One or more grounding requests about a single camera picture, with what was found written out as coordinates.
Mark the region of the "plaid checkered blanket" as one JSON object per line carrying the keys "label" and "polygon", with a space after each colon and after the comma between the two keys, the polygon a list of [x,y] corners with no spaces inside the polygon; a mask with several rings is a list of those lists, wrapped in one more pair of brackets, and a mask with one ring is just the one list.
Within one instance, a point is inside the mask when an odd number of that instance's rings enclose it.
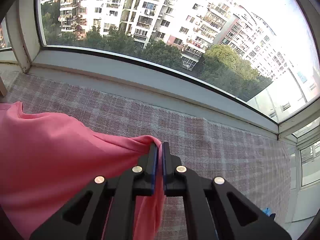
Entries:
{"label": "plaid checkered blanket", "polygon": [[27,114],[63,113],[91,130],[120,137],[150,135],[199,176],[227,179],[257,207],[269,207],[284,224],[290,194],[286,143],[90,88],[3,70],[3,103]]}

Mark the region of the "blue folded garment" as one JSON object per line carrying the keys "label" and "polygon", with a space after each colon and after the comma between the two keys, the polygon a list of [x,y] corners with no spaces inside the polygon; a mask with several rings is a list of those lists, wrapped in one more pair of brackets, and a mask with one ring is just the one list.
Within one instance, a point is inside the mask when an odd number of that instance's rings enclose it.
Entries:
{"label": "blue folded garment", "polygon": [[273,220],[274,220],[275,217],[276,217],[276,214],[273,213],[269,207],[264,208],[264,209],[263,209],[263,213],[264,213],[265,215],[267,215],[268,217],[270,217],[271,219],[273,219]]}

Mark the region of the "pink shirt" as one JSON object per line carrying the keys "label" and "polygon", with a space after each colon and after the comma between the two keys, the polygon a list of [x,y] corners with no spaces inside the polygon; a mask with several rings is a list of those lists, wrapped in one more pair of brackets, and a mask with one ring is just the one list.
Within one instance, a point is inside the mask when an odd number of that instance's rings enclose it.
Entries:
{"label": "pink shirt", "polygon": [[134,167],[161,141],[98,133],[63,113],[27,114],[1,104],[1,207],[22,236],[34,230],[97,176]]}

